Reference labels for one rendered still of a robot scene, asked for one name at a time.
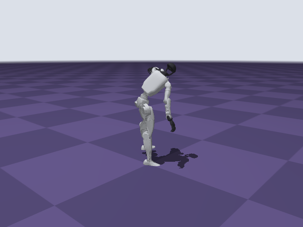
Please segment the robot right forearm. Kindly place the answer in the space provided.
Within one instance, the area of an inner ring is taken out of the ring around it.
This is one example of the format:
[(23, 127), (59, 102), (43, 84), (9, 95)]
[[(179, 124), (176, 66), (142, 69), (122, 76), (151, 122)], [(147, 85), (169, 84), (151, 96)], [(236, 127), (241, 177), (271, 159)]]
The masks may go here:
[(171, 116), (171, 110), (170, 110), (171, 106), (170, 105), (171, 105), (171, 99), (168, 98), (167, 99), (167, 104), (165, 105), (166, 117), (169, 116), (170, 118), (172, 118), (172, 116)]

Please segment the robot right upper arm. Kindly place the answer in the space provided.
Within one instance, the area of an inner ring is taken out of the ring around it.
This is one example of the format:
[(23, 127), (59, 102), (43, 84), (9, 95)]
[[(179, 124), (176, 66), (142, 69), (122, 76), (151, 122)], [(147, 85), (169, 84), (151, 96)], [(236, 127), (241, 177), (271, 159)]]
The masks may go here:
[(170, 93), (171, 93), (171, 84), (169, 83), (169, 81), (167, 80), (167, 82), (165, 83), (165, 96), (164, 96), (164, 104), (167, 104), (167, 99), (169, 98), (170, 96)]

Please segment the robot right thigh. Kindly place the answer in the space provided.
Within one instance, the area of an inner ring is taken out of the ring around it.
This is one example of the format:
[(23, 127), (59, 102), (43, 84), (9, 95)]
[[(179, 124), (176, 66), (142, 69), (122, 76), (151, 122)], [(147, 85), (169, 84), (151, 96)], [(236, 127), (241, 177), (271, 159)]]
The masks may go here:
[[(146, 122), (146, 127), (148, 131), (145, 131), (144, 133), (148, 133), (149, 137), (151, 137), (154, 129), (154, 112), (151, 106), (148, 106), (147, 104), (142, 105), (142, 113), (143, 114), (148, 114), (146, 115), (145, 122)], [(143, 134), (144, 134), (143, 133)]]

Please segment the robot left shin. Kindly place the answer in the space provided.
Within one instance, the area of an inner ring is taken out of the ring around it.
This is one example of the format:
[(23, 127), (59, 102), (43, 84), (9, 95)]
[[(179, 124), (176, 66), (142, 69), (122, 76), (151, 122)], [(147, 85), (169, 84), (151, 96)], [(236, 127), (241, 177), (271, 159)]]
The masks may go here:
[(141, 131), (141, 136), (142, 136), (142, 134), (143, 134), (145, 131), (148, 131), (148, 130), (147, 130), (147, 128), (146, 128), (146, 129), (141, 129), (141, 128), (140, 128), (140, 131)]

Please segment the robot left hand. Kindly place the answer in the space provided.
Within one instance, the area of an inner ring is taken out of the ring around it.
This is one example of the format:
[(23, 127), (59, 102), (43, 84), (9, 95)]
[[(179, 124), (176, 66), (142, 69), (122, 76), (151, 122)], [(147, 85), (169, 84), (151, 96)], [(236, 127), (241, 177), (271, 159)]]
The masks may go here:
[[(152, 72), (152, 69), (153, 69), (153, 67), (150, 67), (150, 68), (148, 68), (148, 71), (151, 73), (151, 72)], [(157, 68), (156, 68), (156, 70), (158, 70), (158, 71), (161, 72), (161, 69), (157, 69)], [(148, 73), (149, 73), (149, 72), (148, 72)], [(150, 73), (149, 73), (149, 74), (150, 74)]]

